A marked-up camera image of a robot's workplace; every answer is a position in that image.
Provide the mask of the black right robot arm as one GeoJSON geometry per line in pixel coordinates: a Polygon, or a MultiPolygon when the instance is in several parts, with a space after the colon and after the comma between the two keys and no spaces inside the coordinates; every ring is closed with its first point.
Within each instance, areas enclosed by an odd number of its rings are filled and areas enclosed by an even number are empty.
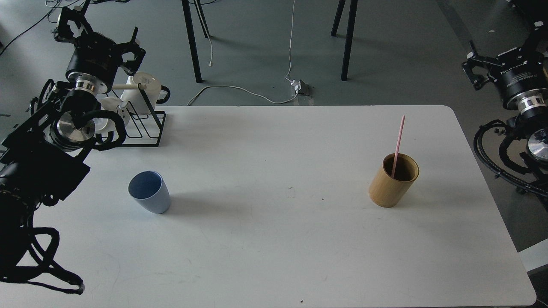
{"type": "Polygon", "coordinates": [[[481,56],[472,41],[462,69],[475,90],[492,83],[502,107],[517,115],[481,125],[474,136],[474,152],[496,178],[522,193],[547,198],[547,70],[545,57],[535,47],[523,45],[494,58],[481,56]],[[493,130],[503,135],[497,165],[483,147],[483,137],[493,130]]]}

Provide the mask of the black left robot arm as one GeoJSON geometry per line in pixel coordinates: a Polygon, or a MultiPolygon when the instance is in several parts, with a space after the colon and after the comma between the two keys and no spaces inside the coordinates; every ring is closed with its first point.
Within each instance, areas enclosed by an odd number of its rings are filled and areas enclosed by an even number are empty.
{"type": "Polygon", "coordinates": [[[125,142],[125,123],[101,108],[97,95],[108,93],[117,70],[133,76],[145,50],[136,41],[115,43],[96,33],[85,18],[90,5],[63,7],[55,41],[74,45],[66,81],[47,80],[30,103],[30,116],[3,141],[1,156],[1,281],[32,284],[67,294],[82,294],[83,280],[61,267],[54,256],[58,230],[35,227],[40,205],[51,207],[80,185],[90,168],[92,150],[105,151],[125,142]]]}

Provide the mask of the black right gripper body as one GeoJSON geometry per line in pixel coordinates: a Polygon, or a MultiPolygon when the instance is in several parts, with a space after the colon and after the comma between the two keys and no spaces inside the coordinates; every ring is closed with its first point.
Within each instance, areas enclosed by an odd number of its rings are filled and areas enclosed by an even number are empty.
{"type": "Polygon", "coordinates": [[[513,48],[498,55],[501,66],[493,65],[488,77],[497,89],[506,110],[517,110],[518,96],[547,89],[547,72],[544,55],[538,51],[513,48]]]}

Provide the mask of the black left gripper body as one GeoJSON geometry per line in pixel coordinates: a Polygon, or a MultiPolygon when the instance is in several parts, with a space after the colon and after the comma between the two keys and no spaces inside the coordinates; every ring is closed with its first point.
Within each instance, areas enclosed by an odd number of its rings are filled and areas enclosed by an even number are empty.
{"type": "MultiPolygon", "coordinates": [[[[66,78],[71,83],[77,80],[95,81],[98,93],[108,93],[115,82],[119,65],[123,60],[133,59],[133,54],[120,57],[117,43],[100,33],[82,35],[75,43],[74,53],[67,66],[66,78]]],[[[137,71],[125,71],[134,76],[137,71]]]]}

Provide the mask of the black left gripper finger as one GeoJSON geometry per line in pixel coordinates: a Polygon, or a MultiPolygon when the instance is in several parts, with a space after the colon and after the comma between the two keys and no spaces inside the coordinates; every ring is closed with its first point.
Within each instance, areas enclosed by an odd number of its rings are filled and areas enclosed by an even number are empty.
{"type": "Polygon", "coordinates": [[[119,65],[124,71],[137,71],[141,66],[143,59],[145,57],[146,51],[140,47],[139,42],[137,41],[137,33],[139,29],[135,26],[132,37],[130,41],[125,43],[120,43],[116,45],[116,51],[122,57],[125,54],[133,54],[133,59],[123,60],[119,65]]]}
{"type": "Polygon", "coordinates": [[[88,6],[75,6],[70,9],[67,6],[61,8],[61,13],[57,18],[57,26],[53,30],[55,41],[61,43],[77,43],[77,39],[82,35],[90,35],[92,27],[88,23],[85,14],[88,6]],[[69,23],[74,23],[80,35],[75,36],[69,23]]]}

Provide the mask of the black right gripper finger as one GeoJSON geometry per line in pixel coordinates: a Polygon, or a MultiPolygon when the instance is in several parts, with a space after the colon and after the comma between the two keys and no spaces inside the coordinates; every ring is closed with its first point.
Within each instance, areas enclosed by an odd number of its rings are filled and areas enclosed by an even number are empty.
{"type": "Polygon", "coordinates": [[[495,77],[490,72],[492,68],[499,68],[499,59],[479,55],[473,41],[468,41],[468,45],[470,52],[466,56],[467,60],[462,63],[462,69],[474,90],[480,90],[486,84],[495,82],[495,77]],[[474,73],[474,68],[485,69],[487,76],[474,73]]]}

